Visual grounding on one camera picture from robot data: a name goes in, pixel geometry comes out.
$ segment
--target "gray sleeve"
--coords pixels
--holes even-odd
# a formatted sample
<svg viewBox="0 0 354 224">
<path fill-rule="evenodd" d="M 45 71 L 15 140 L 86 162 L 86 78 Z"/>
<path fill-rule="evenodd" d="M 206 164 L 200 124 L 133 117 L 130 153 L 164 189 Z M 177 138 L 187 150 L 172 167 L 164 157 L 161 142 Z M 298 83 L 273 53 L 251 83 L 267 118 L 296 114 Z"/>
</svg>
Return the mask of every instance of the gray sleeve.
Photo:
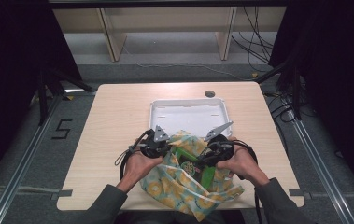
<svg viewBox="0 0 354 224">
<path fill-rule="evenodd" d="M 299 210 L 296 203 L 290 200 L 277 179 L 271 179 L 270 183 L 255 188 L 255 191 L 261 200 L 264 213 L 270 224 L 315 223 Z"/>
<path fill-rule="evenodd" d="M 92 206 L 71 224 L 113 223 L 126 199 L 126 193 L 114 186 L 106 185 Z"/>
</svg>

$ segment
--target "floor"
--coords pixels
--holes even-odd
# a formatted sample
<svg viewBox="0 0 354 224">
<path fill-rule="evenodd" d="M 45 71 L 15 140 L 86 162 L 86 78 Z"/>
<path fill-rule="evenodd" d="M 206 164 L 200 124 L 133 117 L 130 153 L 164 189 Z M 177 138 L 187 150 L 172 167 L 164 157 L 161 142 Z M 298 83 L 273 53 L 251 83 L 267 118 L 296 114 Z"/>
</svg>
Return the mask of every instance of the floor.
<svg viewBox="0 0 354 224">
<path fill-rule="evenodd" d="M 252 34 L 242 33 L 241 35 L 250 39 Z M 109 69 L 124 69 L 123 66 L 129 65 L 142 67 L 150 65 L 153 73 L 157 71 L 156 69 L 163 69 L 165 65 L 170 64 L 175 67 L 182 66 L 186 71 L 200 65 L 200 68 L 204 70 L 210 69 L 211 72 L 215 70 L 218 74 L 227 73 L 229 77 L 234 76 L 232 68 L 237 64 L 249 65 L 247 77 L 251 77 L 254 73 L 261 74 L 262 70 L 271 69 L 263 61 L 242 50 L 234 41 L 231 42 L 228 60 L 220 60 L 213 33 L 129 34 L 117 63 L 110 61 L 102 34 L 66 34 L 65 38 L 84 80 L 90 80 L 92 76 L 92 72 L 85 70 L 91 65 L 107 66 L 110 67 Z M 234 33 L 234 38 L 249 47 L 249 43 L 245 42 L 239 33 Z M 262 38 L 273 43 L 276 33 L 263 33 Z M 263 57 L 266 55 L 258 46 L 252 45 L 251 49 Z M 277 76 L 264 82 L 261 85 L 263 92 L 276 92 L 276 79 Z M 74 130 L 82 130 L 93 98 L 92 94 L 81 94 L 76 95 L 75 100 L 63 99 L 54 109 L 54 118 L 49 124 L 49 130 L 56 130 L 59 125 L 58 120 L 65 118 L 74 121 Z M 288 97 L 268 96 L 266 98 L 269 110 L 274 112 L 274 115 L 277 114 L 277 109 L 284 106 L 285 101 L 288 100 Z M 19 167 L 21 158 L 24 157 L 31 140 L 35 137 L 37 123 L 32 122 L 32 120 L 38 120 L 38 103 L 35 98 L 30 110 L 12 148 L 0 164 L 0 196 Z M 288 149 L 293 171 L 306 197 L 306 205 L 302 210 L 318 223 L 354 223 L 354 176 L 343 159 L 335 156 L 334 152 L 337 148 L 320 120 L 315 116 L 313 108 L 306 105 L 302 108 L 302 112 L 302 123 L 283 122 L 282 119 L 285 121 L 293 117 L 293 114 L 288 111 L 276 119 L 280 137 L 284 139 L 284 144 Z M 32 164 L 22 177 L 14 200 L 7 207 L 8 211 L 1 217 L 4 220 L 3 223 L 65 223 L 79 214 L 79 212 L 60 212 L 55 204 L 80 132 L 71 132 L 71 141 L 58 142 L 53 140 L 56 136 L 55 132 L 43 130 L 43 133 L 39 143 L 40 150 L 33 154 Z M 313 150 L 318 153 L 317 156 L 310 155 Z M 321 173 L 314 165 L 321 161 L 331 179 L 327 179 L 328 177 L 324 176 L 323 172 Z M 332 192 L 336 194 L 339 193 L 344 201 L 335 201 L 334 199 L 337 200 L 340 197 L 337 195 L 333 197 L 329 190 L 333 190 Z M 349 211 L 338 208 L 336 206 L 338 203 L 346 203 Z M 257 223 L 254 210 L 247 209 L 242 213 L 247 223 Z"/>
</svg>

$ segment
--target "hand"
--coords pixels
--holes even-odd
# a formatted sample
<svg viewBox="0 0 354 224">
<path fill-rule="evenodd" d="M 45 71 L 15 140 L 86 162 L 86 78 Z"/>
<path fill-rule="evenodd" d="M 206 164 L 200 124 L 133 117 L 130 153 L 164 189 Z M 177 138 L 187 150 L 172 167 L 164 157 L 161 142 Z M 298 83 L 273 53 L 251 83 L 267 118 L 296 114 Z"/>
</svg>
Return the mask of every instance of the hand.
<svg viewBox="0 0 354 224">
<path fill-rule="evenodd" d="M 162 163 L 162 161 L 163 157 L 151 159 L 144 156 L 139 148 L 136 148 L 135 152 L 126 163 L 123 179 L 116 187 L 127 193 L 140 179 L 145 177 L 153 167 Z"/>
<path fill-rule="evenodd" d="M 232 136 L 229 140 L 233 141 L 237 138 Z M 233 174 L 241 175 L 255 187 L 263 186 L 269 182 L 269 178 L 252 159 L 248 150 L 241 146 L 234 145 L 234 155 L 227 161 L 218 162 L 217 168 L 230 170 L 230 177 Z"/>
</svg>

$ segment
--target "person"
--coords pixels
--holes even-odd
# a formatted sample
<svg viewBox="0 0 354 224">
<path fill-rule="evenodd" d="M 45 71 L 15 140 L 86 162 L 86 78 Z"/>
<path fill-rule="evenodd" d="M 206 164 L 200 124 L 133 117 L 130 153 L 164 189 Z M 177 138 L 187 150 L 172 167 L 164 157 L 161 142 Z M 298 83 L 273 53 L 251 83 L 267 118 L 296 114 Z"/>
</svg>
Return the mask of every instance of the person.
<svg viewBox="0 0 354 224">
<path fill-rule="evenodd" d="M 145 177 L 153 167 L 162 163 L 162 161 L 162 157 L 151 159 L 144 156 L 139 150 L 136 150 L 127 161 L 124 171 L 125 174 L 120 183 L 116 187 L 106 185 L 93 205 L 71 223 L 114 223 L 121 206 L 127 199 L 127 193 L 130 189 L 132 189 L 141 178 Z M 232 177 L 234 174 L 241 175 L 255 186 L 255 192 L 262 202 L 268 223 L 315 223 L 307 218 L 298 209 L 296 204 L 289 199 L 276 178 L 269 179 L 267 177 L 244 147 L 234 146 L 234 155 L 227 161 L 218 162 L 217 168 L 229 169 L 231 171 L 229 177 Z M 207 221 L 207 223 L 224 223 L 224 221 L 221 220 L 221 217 L 219 217 L 219 214 L 217 214 L 217 211 L 218 210 L 215 210 L 213 212 L 214 214 L 211 213 L 209 215 L 209 218 L 212 218 L 212 220 Z M 150 212 L 138 212 L 138 214 L 140 215 L 136 216 L 135 219 L 130 219 L 130 223 L 167 223 L 159 219 L 162 219 L 163 217 L 171 217 L 168 215 L 162 216 L 162 212 L 157 212 L 154 216 Z M 192 217 L 192 220 L 195 220 L 193 216 L 182 213 L 179 213 L 178 216 Z"/>
</svg>

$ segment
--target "yellow patterned bag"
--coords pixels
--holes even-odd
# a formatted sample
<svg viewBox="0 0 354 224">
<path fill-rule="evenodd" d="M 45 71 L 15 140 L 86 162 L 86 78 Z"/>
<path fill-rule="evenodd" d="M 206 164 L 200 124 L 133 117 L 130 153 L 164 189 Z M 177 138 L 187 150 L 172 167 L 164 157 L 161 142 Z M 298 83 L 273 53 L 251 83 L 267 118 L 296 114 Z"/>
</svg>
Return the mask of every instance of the yellow patterned bag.
<svg viewBox="0 0 354 224">
<path fill-rule="evenodd" d="M 206 143 L 202 138 L 180 131 L 171 136 L 172 146 L 183 148 L 194 156 L 200 155 Z M 216 169 L 212 184 L 205 189 L 179 165 L 177 157 L 169 152 L 163 163 L 154 167 L 141 179 L 141 188 L 160 203 L 202 221 L 221 203 L 230 201 L 244 192 L 228 178 L 228 170 Z"/>
</svg>

